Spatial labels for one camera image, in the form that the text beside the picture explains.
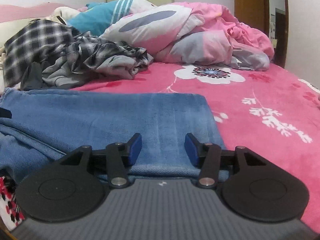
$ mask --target black clamp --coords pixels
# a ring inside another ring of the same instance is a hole
[[[124,163],[133,165],[141,146],[141,135],[136,133],[127,143],[112,143],[104,150],[93,151],[90,145],[75,149],[20,183],[16,197],[21,210],[47,222],[70,221],[90,213],[112,188],[129,186]],[[108,184],[93,175],[96,166],[107,174]]]
[[[232,165],[235,152],[222,150],[219,145],[210,142],[200,143],[192,133],[186,134],[184,147],[192,165],[201,168],[198,186],[215,189],[220,167]]]

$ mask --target pink bedsheet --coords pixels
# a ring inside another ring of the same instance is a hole
[[[320,232],[320,101],[295,75],[273,64],[250,72],[153,63],[135,80],[97,80],[76,90],[205,96],[227,149],[244,145],[306,184],[302,220]]]

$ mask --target plaid shirt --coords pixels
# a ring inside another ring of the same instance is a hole
[[[90,32],[79,34],[73,27],[38,20],[24,27],[4,45],[6,58],[3,64],[4,85],[12,87],[32,62],[48,61],[61,67],[66,62],[73,73],[95,70],[107,58],[123,55],[136,60],[135,67],[148,66],[152,57],[146,49],[132,48],[125,42],[111,42],[92,36]]]

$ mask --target blue clip pad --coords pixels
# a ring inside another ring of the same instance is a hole
[[[140,133],[136,133],[130,140],[130,148],[128,149],[128,165],[132,166],[136,163],[137,158],[142,148],[142,136]]]
[[[187,155],[189,157],[191,164],[197,167],[199,164],[199,156],[197,152],[197,147],[193,142],[193,140],[191,139],[190,135],[192,134],[189,134],[189,133],[186,134],[186,137],[184,140],[184,148],[187,152]]]

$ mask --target blue blanket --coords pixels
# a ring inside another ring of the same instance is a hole
[[[0,107],[12,112],[0,118],[0,170],[18,183],[81,145],[103,149],[136,132],[142,150],[129,170],[135,177],[196,177],[184,149],[188,132],[224,147],[200,95],[7,89]]]

